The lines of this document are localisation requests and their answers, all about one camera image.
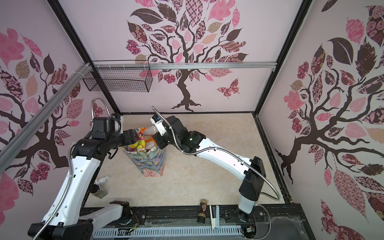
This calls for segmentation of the yellow-pink Fox's candy packet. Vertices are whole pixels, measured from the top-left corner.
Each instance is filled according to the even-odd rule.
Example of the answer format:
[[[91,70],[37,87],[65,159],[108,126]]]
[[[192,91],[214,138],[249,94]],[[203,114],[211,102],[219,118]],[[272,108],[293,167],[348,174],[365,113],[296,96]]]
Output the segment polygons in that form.
[[[134,144],[128,145],[127,147],[128,152],[145,152],[146,151],[146,142],[145,142],[145,136],[144,136],[145,130],[146,128],[134,129],[134,132],[138,135],[138,139]]]

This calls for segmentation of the small orange snack packet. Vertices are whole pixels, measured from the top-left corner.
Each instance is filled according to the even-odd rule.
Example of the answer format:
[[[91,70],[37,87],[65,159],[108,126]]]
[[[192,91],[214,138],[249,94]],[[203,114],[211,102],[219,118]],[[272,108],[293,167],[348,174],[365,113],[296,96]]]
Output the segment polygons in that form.
[[[144,133],[144,139],[146,144],[145,148],[146,148],[146,151],[148,152],[149,150],[157,146],[157,143],[153,138],[153,135],[156,133],[156,131],[154,130],[154,128],[151,128],[151,129],[144,130],[143,133]]]

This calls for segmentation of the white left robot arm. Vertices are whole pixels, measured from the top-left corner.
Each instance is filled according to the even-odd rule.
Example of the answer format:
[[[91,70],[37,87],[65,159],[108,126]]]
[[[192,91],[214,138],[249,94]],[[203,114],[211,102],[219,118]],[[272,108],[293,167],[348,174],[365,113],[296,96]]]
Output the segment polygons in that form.
[[[85,197],[90,193],[97,171],[112,150],[133,144],[138,139],[133,130],[123,130],[124,118],[118,113],[92,117],[92,127],[85,138],[68,151],[69,172],[50,210],[40,223],[32,224],[28,236],[34,240],[90,240],[95,232],[132,213],[128,202],[114,201],[106,207],[81,216]]]

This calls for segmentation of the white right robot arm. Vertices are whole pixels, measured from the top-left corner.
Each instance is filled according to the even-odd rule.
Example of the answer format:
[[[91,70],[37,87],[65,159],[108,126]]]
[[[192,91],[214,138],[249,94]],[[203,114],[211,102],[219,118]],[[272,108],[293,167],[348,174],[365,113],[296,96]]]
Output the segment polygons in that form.
[[[151,118],[156,133],[157,145],[164,149],[172,145],[182,154],[211,161],[232,173],[242,181],[237,215],[240,221],[247,222],[261,195],[275,201],[282,199],[277,188],[266,177],[264,163],[259,157],[249,159],[222,148],[197,131],[188,131],[175,116],[165,118],[155,107]]]

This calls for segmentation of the floral paper gift bag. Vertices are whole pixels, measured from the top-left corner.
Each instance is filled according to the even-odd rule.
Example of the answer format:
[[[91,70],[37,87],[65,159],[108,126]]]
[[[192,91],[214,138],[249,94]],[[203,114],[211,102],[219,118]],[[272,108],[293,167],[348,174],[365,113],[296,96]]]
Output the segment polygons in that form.
[[[161,177],[163,175],[166,149],[155,146],[148,152],[130,152],[124,147],[122,150],[145,177]]]

